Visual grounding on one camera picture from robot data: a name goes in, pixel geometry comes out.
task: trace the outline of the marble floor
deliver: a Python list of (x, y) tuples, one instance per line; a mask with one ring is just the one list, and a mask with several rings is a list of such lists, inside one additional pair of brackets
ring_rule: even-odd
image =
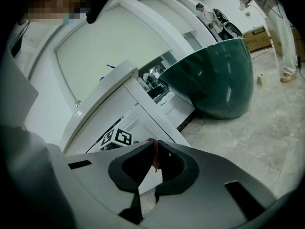
[(181, 133), (192, 147), (229, 159), (280, 197), (298, 185), (305, 168), (305, 80), (298, 71), (295, 81), (281, 83), (283, 62), (273, 48), (251, 57), (266, 86), (255, 84), (247, 113), (234, 120), (196, 117)]

